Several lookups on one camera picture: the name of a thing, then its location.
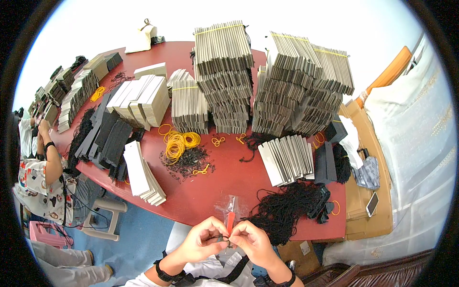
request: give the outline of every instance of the smartphone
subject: smartphone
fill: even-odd
[[[371,217],[373,213],[375,212],[376,205],[378,205],[378,202],[379,202],[378,194],[374,192],[373,195],[371,196],[370,202],[367,204],[367,213],[369,217]]]

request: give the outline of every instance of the black wristband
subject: black wristband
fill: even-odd
[[[186,273],[183,270],[182,270],[182,272],[180,272],[179,274],[177,274],[175,276],[171,276],[171,275],[167,274],[166,272],[162,271],[159,268],[159,262],[161,262],[161,259],[160,260],[156,260],[154,265],[156,267],[156,273],[158,274],[158,278],[163,280],[164,282],[170,282],[170,281],[177,282],[177,281],[180,281],[183,277],[186,276]]]
[[[272,281],[272,279],[268,275],[268,282],[267,282],[268,286],[270,286],[270,287],[290,287],[295,282],[295,280],[297,279],[297,276],[295,275],[295,272],[292,269],[290,269],[290,271],[291,271],[291,279],[290,279],[290,281],[286,281],[286,282],[281,283],[281,284],[274,283]]]
[[[46,146],[45,146],[45,154],[48,152],[48,147],[50,147],[50,146],[56,147],[56,145],[54,144],[54,142],[52,142],[52,141],[48,142],[48,143],[46,144]]]

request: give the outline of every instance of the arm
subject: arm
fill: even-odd
[[[229,236],[226,227],[220,220],[213,216],[209,217],[191,229],[182,245],[161,260],[159,268],[170,276],[174,276],[183,270],[186,263],[199,262],[210,255],[219,253],[228,246],[228,243],[217,242],[218,238],[209,238],[220,234]],[[172,283],[159,279],[156,266],[147,270],[145,276],[160,286],[169,286]]]
[[[50,126],[48,121],[42,120],[40,122],[39,133],[43,138],[43,144],[46,145],[49,142],[52,142],[49,130]],[[46,151],[46,186],[49,186],[53,182],[59,179],[62,175],[63,169],[61,164],[61,159],[59,158],[59,153],[55,146],[49,146]]]
[[[43,143],[43,137],[40,133],[37,136],[37,154],[43,155],[45,153],[45,145]]]
[[[241,247],[255,265],[264,267],[274,283],[281,284],[290,281],[291,271],[274,252],[268,235],[250,221],[242,221],[236,225],[229,241]],[[296,276],[291,286],[304,287],[304,284]]]

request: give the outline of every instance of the person's hand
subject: person's hand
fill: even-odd
[[[182,245],[173,253],[184,263],[204,260],[227,248],[228,242],[217,242],[218,238],[210,239],[220,234],[229,236],[223,222],[211,216],[194,226]]]
[[[280,260],[274,252],[266,232],[250,221],[239,222],[233,228],[229,241],[242,248],[249,259],[260,267],[268,269],[269,266]]]
[[[41,136],[49,135],[50,133],[50,123],[47,120],[42,119],[40,125],[38,125],[38,132]]]

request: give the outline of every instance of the gray umbrella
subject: gray umbrella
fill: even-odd
[[[357,152],[360,151],[363,151],[365,155],[364,164],[359,169],[352,168],[352,174],[358,186],[376,190],[380,187],[378,159],[368,156],[367,149],[358,150]]]

